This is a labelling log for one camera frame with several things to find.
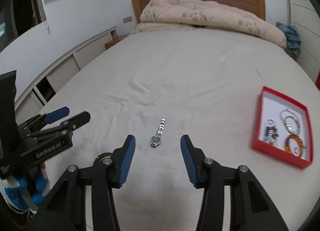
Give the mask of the red jewelry box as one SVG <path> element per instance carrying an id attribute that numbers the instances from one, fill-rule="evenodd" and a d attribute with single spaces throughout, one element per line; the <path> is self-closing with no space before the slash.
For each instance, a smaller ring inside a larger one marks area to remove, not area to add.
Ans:
<path id="1" fill-rule="evenodd" d="M 272 118 L 276 126 L 265 126 Z M 302 158 L 285 151 L 285 139 L 299 135 L 305 145 Z M 300 102 L 269 87 L 262 87 L 258 97 L 252 149 L 300 169 L 313 162 L 313 133 L 308 109 Z"/>

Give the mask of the white low cabinet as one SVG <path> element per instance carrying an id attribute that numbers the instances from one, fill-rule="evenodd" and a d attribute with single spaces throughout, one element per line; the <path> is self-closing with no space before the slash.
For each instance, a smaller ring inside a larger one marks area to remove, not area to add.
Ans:
<path id="1" fill-rule="evenodd" d="M 37 115 L 45 104 L 80 70 L 103 53 L 117 36 L 116 26 L 77 45 L 47 67 L 15 102 L 17 123 Z"/>

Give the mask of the dark bangle on bed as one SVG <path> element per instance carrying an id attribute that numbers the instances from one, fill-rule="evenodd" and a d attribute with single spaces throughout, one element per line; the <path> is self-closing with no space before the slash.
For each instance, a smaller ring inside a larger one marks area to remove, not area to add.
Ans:
<path id="1" fill-rule="evenodd" d="M 97 158 L 93 162 L 93 166 L 97 166 L 97 165 L 109 166 L 113 163 L 113 160 L 111 157 L 112 157 L 112 152 L 104 152 L 99 156 L 97 156 Z"/>

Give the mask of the amber bangle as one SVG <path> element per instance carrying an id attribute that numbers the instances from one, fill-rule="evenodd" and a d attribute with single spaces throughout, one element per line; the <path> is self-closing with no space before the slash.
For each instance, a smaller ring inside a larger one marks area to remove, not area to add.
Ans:
<path id="1" fill-rule="evenodd" d="M 302 138 L 297 134 L 290 134 L 285 139 L 285 151 L 288 154 L 293 154 L 296 157 L 302 158 L 305 150 L 305 145 Z"/>

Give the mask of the wooden nightstand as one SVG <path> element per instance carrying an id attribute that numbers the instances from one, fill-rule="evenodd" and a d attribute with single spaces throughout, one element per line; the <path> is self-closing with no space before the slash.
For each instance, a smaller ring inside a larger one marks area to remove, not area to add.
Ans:
<path id="1" fill-rule="evenodd" d="M 110 49 L 112 46 L 114 46 L 115 44 L 117 44 L 118 42 L 122 41 L 123 39 L 125 39 L 128 36 L 129 36 L 129 34 L 120 35 L 118 37 L 115 37 L 111 41 L 105 43 L 105 49 L 106 50 Z"/>

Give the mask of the silver wristwatch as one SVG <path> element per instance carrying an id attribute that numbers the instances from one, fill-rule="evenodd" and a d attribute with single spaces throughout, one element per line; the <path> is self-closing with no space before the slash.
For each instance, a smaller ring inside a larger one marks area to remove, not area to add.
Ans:
<path id="1" fill-rule="evenodd" d="M 159 146 L 161 144 L 162 135 L 163 135 L 164 127 L 165 127 L 165 122 L 166 122 L 166 119 L 162 118 L 155 135 L 153 135 L 150 138 L 151 147 L 156 148 L 157 146 Z"/>

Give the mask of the silver hoop earring upper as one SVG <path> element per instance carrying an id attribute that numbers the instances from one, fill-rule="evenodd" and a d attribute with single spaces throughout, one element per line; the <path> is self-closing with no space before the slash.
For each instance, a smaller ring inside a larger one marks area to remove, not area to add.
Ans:
<path id="1" fill-rule="evenodd" d="M 268 118 L 265 120 L 265 126 L 267 127 L 276 126 L 276 122 L 272 118 Z"/>

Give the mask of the white bed sheet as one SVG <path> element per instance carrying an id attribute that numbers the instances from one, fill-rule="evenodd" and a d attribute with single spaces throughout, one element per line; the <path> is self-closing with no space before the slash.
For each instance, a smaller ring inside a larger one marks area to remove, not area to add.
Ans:
<path id="1" fill-rule="evenodd" d="M 305 105 L 313 163 L 300 170 L 251 148 L 263 86 Z M 126 183 L 113 192 L 122 230 L 194 230 L 202 190 L 189 182 L 180 150 L 188 135 L 221 165 L 247 165 L 298 230 L 319 198 L 319 90 L 280 47 L 221 30 L 148 31 L 128 36 L 78 72 L 43 108 L 91 114 L 73 147 L 47 161 L 55 184 L 69 165 L 94 159 L 136 137 Z M 162 141 L 151 147 L 162 118 Z"/>

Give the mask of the beige floral duvet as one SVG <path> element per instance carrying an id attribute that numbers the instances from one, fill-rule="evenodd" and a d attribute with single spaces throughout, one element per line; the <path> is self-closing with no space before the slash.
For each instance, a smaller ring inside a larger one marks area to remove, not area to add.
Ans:
<path id="1" fill-rule="evenodd" d="M 131 0 L 138 23 L 172 23 L 244 33 L 286 48 L 285 34 L 253 13 L 202 0 Z"/>

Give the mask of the blue cloth pile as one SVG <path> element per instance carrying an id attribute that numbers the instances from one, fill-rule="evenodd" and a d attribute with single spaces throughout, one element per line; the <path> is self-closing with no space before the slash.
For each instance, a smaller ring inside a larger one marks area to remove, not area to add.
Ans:
<path id="1" fill-rule="evenodd" d="M 301 39 L 295 26 L 280 24 L 278 28 L 285 34 L 286 48 L 293 55 L 298 56 L 301 52 Z"/>

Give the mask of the wall socket plate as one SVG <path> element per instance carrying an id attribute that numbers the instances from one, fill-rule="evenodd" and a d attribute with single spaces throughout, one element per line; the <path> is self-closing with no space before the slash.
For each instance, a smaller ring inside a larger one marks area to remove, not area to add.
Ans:
<path id="1" fill-rule="evenodd" d="M 129 17 L 126 17 L 126 18 L 123 18 L 123 23 L 128 23 L 128 22 L 132 22 L 132 17 L 129 16 Z"/>

